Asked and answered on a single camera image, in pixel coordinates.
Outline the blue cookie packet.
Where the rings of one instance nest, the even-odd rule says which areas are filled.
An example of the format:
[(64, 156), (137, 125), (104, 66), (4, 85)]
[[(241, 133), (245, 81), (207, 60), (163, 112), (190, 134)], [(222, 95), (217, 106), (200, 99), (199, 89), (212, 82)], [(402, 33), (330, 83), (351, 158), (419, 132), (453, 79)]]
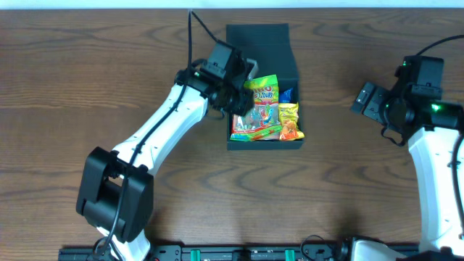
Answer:
[(292, 103), (293, 102), (294, 89), (289, 88), (285, 91), (280, 92), (278, 97), (279, 103)]

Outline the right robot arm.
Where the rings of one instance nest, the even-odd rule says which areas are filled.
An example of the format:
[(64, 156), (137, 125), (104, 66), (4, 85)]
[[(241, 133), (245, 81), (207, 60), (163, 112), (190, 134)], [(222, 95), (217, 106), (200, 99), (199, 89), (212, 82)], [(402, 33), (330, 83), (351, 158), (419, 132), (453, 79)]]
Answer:
[(367, 82), (351, 110), (401, 136), (413, 159), (421, 213), (411, 260), (463, 259), (463, 107), (442, 101), (444, 60), (406, 56), (387, 90)]

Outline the black box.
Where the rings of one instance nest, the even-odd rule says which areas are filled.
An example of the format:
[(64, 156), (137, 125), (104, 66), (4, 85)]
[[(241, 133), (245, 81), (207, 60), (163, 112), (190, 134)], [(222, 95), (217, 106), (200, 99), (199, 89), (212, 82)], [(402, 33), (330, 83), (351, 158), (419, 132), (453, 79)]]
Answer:
[[(226, 26), (226, 41), (242, 51), (246, 58), (257, 61), (258, 78), (276, 75), (279, 91), (291, 89), (292, 104), (300, 104), (299, 73), (297, 63), (291, 50), (289, 25), (287, 24), (244, 24)], [(227, 150), (279, 150), (300, 149), (305, 140), (294, 141), (232, 141), (231, 128), (233, 116), (228, 115)]]

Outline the yellow orange biscuit packet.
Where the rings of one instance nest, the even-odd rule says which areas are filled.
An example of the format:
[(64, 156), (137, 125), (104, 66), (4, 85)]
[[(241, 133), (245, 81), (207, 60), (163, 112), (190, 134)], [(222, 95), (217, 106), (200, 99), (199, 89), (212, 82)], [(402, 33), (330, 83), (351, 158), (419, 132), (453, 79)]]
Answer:
[(299, 105), (292, 103), (280, 103), (279, 121), (282, 129), (279, 135), (280, 141), (294, 141), (305, 137), (303, 132), (298, 127), (299, 120)]

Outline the Haribo gummy worms bag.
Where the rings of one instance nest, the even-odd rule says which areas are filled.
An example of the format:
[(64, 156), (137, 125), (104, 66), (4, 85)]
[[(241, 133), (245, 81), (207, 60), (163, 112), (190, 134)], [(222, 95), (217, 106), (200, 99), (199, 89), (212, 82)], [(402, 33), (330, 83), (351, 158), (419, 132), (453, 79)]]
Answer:
[(282, 129), (278, 118), (277, 75), (248, 80), (244, 87), (254, 94), (254, 106), (245, 116), (233, 116), (230, 140), (257, 141), (274, 138)]

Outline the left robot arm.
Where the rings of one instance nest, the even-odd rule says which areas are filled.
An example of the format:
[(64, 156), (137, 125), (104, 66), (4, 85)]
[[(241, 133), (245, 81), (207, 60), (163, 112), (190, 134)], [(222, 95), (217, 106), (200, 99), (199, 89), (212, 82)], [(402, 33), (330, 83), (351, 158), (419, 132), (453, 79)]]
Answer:
[(147, 258), (151, 245), (144, 229), (160, 165), (209, 108), (245, 115), (254, 102), (244, 84), (257, 71), (256, 60), (218, 42), (207, 59), (189, 60), (177, 72), (166, 100), (132, 136), (111, 151), (96, 147), (87, 156), (76, 211), (103, 234), (89, 260), (105, 254), (116, 260)]

